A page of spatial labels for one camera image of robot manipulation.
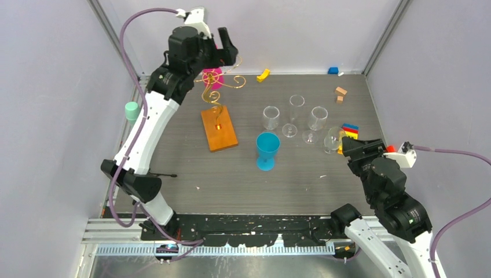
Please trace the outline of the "pink wine glass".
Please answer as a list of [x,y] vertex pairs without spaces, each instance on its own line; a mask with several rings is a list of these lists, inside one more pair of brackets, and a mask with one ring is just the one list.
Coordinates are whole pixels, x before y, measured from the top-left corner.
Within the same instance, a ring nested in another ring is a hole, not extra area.
[[203,70],[203,83],[211,86],[211,90],[218,90],[223,84],[223,72],[220,68]]

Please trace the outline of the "clear ribbed wine glass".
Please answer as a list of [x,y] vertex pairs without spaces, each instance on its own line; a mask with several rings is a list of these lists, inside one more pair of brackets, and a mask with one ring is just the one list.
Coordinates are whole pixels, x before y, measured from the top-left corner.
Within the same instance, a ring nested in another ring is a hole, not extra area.
[[327,122],[328,111],[326,108],[314,107],[307,119],[308,129],[302,133],[302,139],[307,144],[315,144],[318,141],[317,132],[322,130]]

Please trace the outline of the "clear flute glass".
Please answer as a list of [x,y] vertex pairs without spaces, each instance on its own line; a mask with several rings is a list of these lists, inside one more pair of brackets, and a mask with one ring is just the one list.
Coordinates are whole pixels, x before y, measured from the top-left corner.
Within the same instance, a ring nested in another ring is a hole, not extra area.
[[282,134],[287,138],[295,137],[298,128],[295,125],[296,120],[305,104],[305,99],[299,94],[294,94],[289,99],[289,121],[282,127]]

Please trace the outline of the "blue wine glass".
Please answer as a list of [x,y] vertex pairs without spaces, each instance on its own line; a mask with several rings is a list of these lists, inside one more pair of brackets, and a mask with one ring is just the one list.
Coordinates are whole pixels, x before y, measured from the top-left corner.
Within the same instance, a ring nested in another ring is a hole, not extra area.
[[262,171],[270,171],[275,166],[275,156],[280,148],[280,139],[271,132],[261,133],[256,139],[256,165]]

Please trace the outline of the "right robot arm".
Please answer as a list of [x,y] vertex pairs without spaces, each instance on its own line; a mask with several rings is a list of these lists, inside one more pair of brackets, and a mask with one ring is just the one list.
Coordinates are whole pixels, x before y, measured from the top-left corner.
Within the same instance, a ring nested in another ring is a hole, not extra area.
[[368,221],[351,204],[330,214],[333,235],[348,237],[383,273],[384,277],[445,277],[436,250],[431,247],[432,224],[424,206],[406,192],[403,169],[413,167],[417,154],[405,142],[392,151],[381,139],[342,138],[348,167],[362,183],[364,195],[379,223],[401,249],[405,261],[375,234]]

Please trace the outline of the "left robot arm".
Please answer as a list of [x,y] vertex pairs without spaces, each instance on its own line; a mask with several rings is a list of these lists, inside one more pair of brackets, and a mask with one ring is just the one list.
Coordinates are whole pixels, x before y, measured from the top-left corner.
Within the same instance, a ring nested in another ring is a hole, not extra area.
[[175,211],[160,192],[162,181],[149,173],[152,155],[170,119],[181,106],[195,79],[206,69],[234,65],[238,49],[227,28],[218,29],[222,48],[213,36],[194,27],[177,27],[168,38],[164,63],[151,74],[142,99],[142,110],[127,141],[112,159],[102,161],[102,172],[156,222],[155,232],[164,240],[177,234]]

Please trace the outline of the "orange wooden rack base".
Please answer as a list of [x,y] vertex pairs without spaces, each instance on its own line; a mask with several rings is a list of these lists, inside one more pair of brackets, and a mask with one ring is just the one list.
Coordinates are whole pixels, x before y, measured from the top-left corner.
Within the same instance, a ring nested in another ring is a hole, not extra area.
[[201,111],[201,119],[211,152],[236,147],[239,144],[227,106],[222,107],[220,115],[218,113],[217,108]]

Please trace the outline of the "colourful toy brick building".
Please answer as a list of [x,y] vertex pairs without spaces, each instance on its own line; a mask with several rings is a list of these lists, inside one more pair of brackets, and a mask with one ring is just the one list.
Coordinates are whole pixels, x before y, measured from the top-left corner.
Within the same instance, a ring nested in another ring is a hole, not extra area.
[[346,137],[350,137],[352,139],[357,140],[359,134],[359,127],[356,125],[344,123],[341,125],[341,128],[345,131]]

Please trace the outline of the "yellow toy block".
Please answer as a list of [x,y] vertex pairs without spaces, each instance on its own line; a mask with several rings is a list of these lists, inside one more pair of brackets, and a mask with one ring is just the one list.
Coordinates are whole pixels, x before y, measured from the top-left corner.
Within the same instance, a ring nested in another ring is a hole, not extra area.
[[270,69],[266,68],[264,71],[256,77],[258,83],[262,83],[270,75]]

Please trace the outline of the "blue toy block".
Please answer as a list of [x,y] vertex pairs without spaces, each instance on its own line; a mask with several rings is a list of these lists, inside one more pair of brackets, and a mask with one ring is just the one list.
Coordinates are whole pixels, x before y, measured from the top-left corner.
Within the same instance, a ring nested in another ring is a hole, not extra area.
[[329,67],[328,68],[328,74],[330,75],[337,75],[339,73],[339,68],[338,67]]

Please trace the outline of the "mint green cup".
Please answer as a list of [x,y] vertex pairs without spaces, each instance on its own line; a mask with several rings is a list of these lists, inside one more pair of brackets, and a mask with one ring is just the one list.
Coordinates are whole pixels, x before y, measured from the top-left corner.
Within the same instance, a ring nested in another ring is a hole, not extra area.
[[125,117],[130,126],[134,126],[139,115],[141,107],[138,102],[130,101],[124,106]]

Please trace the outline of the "small black tripod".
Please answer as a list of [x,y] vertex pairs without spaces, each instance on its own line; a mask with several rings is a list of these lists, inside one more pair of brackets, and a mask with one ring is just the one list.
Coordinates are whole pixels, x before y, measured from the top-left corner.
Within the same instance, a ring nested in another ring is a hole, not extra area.
[[177,174],[163,174],[163,173],[149,173],[149,174],[155,177],[172,177],[172,178],[178,177]]

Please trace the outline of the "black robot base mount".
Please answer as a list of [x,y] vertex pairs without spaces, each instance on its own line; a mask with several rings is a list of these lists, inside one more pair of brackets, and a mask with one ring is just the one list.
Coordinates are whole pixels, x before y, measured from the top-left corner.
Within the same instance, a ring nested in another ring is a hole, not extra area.
[[175,253],[183,246],[197,251],[199,247],[273,247],[278,242],[286,248],[315,248],[347,239],[329,218],[306,215],[177,214],[167,225],[145,220],[140,227],[143,241],[173,242],[174,247],[161,247],[160,253]]

